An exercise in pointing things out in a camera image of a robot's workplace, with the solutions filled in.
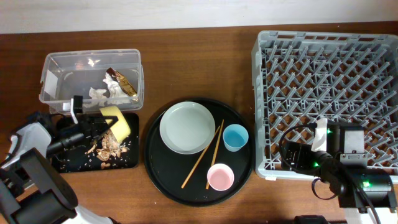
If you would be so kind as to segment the pink plastic cup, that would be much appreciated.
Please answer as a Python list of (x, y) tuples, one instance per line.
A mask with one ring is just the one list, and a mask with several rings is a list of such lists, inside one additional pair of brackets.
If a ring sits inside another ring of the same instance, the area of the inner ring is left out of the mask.
[(208, 170), (207, 181), (212, 189), (225, 191), (230, 189), (234, 183), (234, 172), (226, 164), (215, 164)]

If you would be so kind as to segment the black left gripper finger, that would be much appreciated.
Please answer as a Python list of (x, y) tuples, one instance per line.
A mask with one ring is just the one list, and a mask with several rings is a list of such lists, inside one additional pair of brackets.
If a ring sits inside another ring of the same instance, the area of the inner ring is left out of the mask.
[(119, 121), (119, 118), (117, 116), (99, 115), (91, 116), (90, 121), (93, 124), (115, 124)]
[(112, 127), (114, 123), (94, 123), (91, 125), (91, 140), (100, 140)]

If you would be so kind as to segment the food scraps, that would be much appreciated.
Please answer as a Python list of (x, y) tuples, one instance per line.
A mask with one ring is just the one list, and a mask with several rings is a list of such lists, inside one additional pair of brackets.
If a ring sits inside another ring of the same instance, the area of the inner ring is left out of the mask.
[(113, 157), (120, 159), (122, 154), (128, 151), (129, 148), (119, 143), (112, 131), (107, 131), (101, 139), (101, 148), (98, 148), (97, 144), (94, 144), (85, 154), (87, 156), (95, 156), (101, 161), (100, 169), (107, 169), (111, 167), (109, 161)]

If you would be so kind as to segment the blue plastic cup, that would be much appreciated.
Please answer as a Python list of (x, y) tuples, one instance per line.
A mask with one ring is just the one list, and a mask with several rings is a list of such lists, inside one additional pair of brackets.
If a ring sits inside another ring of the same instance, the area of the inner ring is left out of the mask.
[(248, 143), (249, 133), (240, 124), (230, 124), (223, 131), (223, 142), (227, 150), (231, 152), (239, 151)]

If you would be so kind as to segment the yellow bowl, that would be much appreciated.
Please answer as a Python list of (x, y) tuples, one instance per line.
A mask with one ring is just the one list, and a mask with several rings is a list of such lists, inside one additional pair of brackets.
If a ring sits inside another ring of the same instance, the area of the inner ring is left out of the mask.
[(120, 109), (117, 106), (108, 106), (99, 110), (117, 142), (122, 143), (130, 135), (131, 130)]

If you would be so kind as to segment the white napkin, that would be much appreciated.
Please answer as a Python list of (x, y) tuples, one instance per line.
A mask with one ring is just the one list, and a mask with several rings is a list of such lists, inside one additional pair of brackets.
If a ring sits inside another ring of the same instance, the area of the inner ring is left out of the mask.
[(119, 83), (117, 81), (114, 81), (111, 78), (110, 74), (105, 73), (105, 78), (103, 79), (103, 82), (105, 82), (105, 84), (107, 85), (111, 98), (121, 98), (126, 96), (126, 94), (119, 86)]
[(93, 100), (100, 100), (100, 99), (106, 99), (107, 96), (105, 93), (107, 92), (106, 89), (94, 89), (90, 88), (89, 90), (89, 97)]

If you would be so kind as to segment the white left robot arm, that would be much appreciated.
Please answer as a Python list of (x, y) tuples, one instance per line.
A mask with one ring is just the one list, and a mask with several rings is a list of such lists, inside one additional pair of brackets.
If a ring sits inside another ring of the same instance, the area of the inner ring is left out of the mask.
[(119, 121), (115, 115), (81, 114), (64, 130), (51, 114), (35, 112), (11, 135), (1, 162), (1, 214), (8, 223), (115, 223), (81, 206), (49, 158), (94, 143)]

